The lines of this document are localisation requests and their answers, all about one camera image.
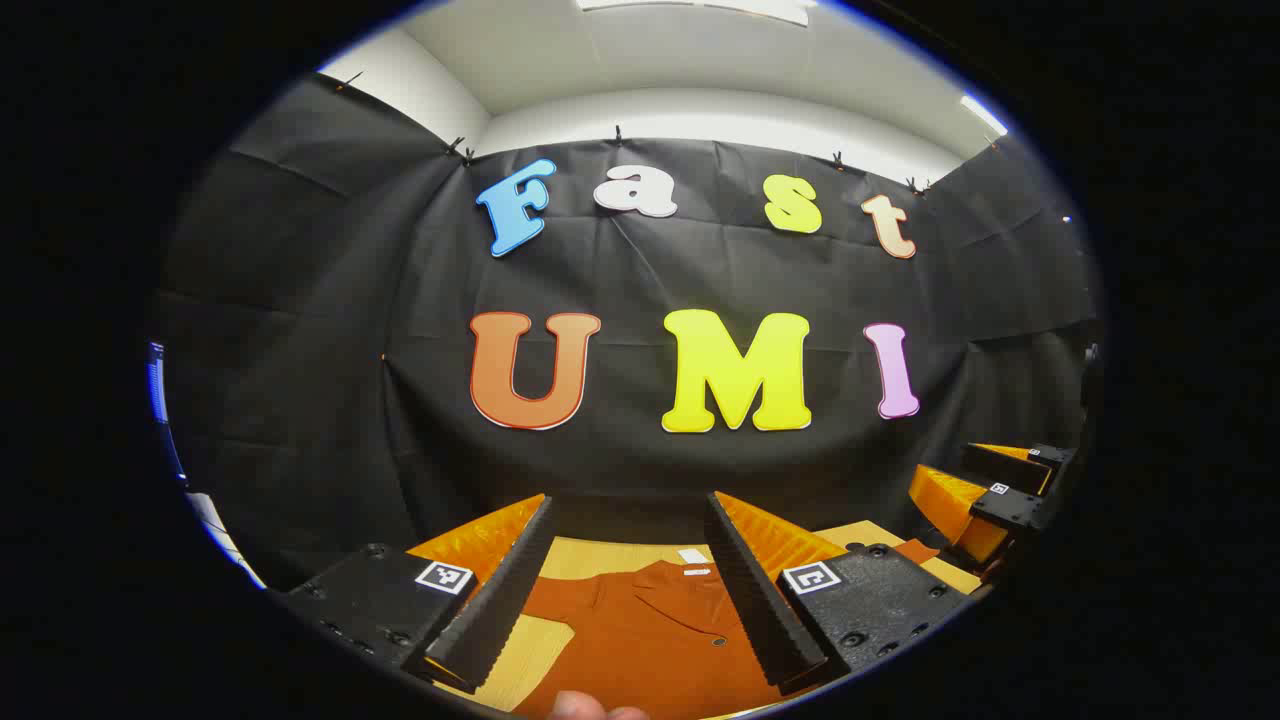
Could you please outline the white panel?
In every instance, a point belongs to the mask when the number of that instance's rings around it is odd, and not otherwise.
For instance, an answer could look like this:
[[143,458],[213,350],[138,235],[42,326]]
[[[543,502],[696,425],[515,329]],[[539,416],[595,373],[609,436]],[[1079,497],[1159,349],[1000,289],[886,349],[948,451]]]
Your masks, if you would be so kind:
[[241,550],[230,537],[225,523],[221,520],[215,503],[209,495],[187,492],[186,497],[198,520],[204,524],[215,546],[234,564],[246,578],[259,589],[265,591],[268,585],[259,574],[250,566]]

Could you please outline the large ceiling light panel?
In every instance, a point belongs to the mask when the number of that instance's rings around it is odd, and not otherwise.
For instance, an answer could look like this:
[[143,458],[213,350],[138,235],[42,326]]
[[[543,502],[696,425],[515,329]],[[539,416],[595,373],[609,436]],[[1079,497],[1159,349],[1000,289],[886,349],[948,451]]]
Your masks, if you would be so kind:
[[582,12],[602,12],[626,6],[687,6],[736,12],[751,17],[808,27],[810,10],[820,0],[575,0]]

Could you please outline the orange knit jacket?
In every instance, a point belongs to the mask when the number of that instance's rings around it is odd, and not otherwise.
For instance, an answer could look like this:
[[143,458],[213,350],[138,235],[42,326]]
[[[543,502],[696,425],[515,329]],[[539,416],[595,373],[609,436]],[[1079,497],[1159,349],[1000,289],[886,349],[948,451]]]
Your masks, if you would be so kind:
[[562,691],[650,720],[703,720],[776,705],[718,568],[659,560],[584,579],[541,577],[522,614],[573,632],[512,712],[545,717]]

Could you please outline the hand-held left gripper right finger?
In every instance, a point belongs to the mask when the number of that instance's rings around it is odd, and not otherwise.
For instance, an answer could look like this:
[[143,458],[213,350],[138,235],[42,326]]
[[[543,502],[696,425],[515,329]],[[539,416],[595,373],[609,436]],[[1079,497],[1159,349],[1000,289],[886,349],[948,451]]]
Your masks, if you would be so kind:
[[972,606],[888,544],[850,550],[719,491],[705,502],[714,564],[782,694],[869,673]]

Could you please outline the black backdrop cloth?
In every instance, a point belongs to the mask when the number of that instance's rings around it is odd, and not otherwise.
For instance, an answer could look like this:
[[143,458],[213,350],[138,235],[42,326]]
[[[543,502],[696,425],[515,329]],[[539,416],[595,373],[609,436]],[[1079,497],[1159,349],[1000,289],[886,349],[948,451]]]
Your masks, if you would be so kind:
[[1071,447],[1091,255],[1004,141],[924,195],[694,138],[471,163],[314,74],[218,154],[148,319],[175,446],[260,577],[557,498],[701,541],[721,489],[925,536],[920,464]]

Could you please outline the small ceiling light panel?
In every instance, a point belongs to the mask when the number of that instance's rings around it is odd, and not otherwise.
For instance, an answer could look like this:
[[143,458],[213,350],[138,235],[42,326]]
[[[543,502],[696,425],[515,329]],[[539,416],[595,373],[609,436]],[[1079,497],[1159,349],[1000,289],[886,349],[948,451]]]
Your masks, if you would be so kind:
[[1009,133],[1009,128],[988,108],[972,95],[963,95],[960,104],[973,114],[991,133],[993,138],[1001,138]]

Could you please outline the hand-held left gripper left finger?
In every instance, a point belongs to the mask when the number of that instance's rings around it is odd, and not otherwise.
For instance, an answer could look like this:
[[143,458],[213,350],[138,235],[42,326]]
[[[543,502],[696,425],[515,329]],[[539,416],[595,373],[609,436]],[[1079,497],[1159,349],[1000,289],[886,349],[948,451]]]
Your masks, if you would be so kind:
[[556,512],[535,495],[411,550],[365,544],[280,603],[380,667],[474,693],[539,578]]

